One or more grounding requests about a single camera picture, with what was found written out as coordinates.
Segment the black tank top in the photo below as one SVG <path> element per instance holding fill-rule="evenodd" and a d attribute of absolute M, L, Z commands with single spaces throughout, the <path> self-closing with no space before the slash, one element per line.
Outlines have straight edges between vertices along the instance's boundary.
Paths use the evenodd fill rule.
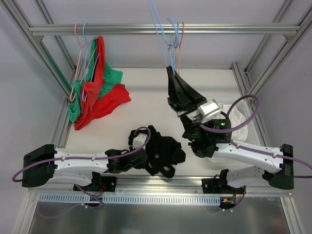
<path fill-rule="evenodd" d="M 152 176 L 161 173 L 166 178 L 172 178 L 176 171 L 174 166 L 186 159 L 181 143 L 171 136 L 162 136 L 153 125 L 148 128 L 151 138 L 145 146 L 148 155 L 145 170 Z"/>

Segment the blue hanger of white top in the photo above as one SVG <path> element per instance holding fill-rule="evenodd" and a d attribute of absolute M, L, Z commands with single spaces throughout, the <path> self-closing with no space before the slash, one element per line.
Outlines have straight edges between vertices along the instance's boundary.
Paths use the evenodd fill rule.
<path fill-rule="evenodd" d="M 176 50 L 179 47 L 179 23 L 174 23 L 173 20 L 168 17 L 167 20 L 173 27 L 174 34 L 170 36 L 170 42 L 168 43 L 168 53 L 173 74 L 176 73 Z"/>

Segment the blue hanger of black top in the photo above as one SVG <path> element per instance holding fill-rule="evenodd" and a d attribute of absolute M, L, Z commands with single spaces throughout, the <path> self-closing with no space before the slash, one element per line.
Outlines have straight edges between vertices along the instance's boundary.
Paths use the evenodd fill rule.
<path fill-rule="evenodd" d="M 171 65 L 171 63 L 170 63 L 170 58 L 169 60 L 167 60 L 163 43 L 165 43 L 168 47 L 168 43 L 170 42 L 170 37 L 169 38 L 167 37 L 168 33 L 165 32 L 164 25 L 161 23 L 161 19 L 156 9 L 154 1 L 148 0 L 148 4 L 149 4 L 150 11 L 151 11 L 151 16 L 153 19 L 154 28 L 155 28 L 158 43 L 161 49 L 161 53 L 164 58 L 165 65 L 167 67 Z"/>

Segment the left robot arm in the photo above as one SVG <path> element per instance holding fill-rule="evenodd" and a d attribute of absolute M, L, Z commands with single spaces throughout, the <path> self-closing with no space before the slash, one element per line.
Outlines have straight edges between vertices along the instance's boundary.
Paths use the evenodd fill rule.
<path fill-rule="evenodd" d="M 131 132 L 130 148 L 126 150 L 72 154 L 57 151 L 53 144 L 43 145 L 24 156 L 21 184 L 25 188 L 47 183 L 77 184 L 95 191 L 101 186 L 101 174 L 144 168 L 148 160 L 145 147 L 150 139 L 151 131 L 140 127 Z"/>

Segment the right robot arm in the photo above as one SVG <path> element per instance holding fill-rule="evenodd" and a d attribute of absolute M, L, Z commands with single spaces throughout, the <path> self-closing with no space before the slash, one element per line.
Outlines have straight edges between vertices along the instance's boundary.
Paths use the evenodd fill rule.
<path fill-rule="evenodd" d="M 233 127 L 230 114 L 237 103 L 255 95 L 245 95 L 224 112 L 214 99 L 207 100 L 192 88 L 172 67 L 168 75 L 168 104 L 177 113 L 184 127 L 183 138 L 189 141 L 193 153 L 200 158 L 223 158 L 248 164 L 247 168 L 224 169 L 219 174 L 218 189 L 227 194 L 234 188 L 251 185 L 259 180 L 274 188 L 294 188 L 293 147 L 264 147 L 235 141 L 232 133 L 248 125 L 257 114 Z"/>

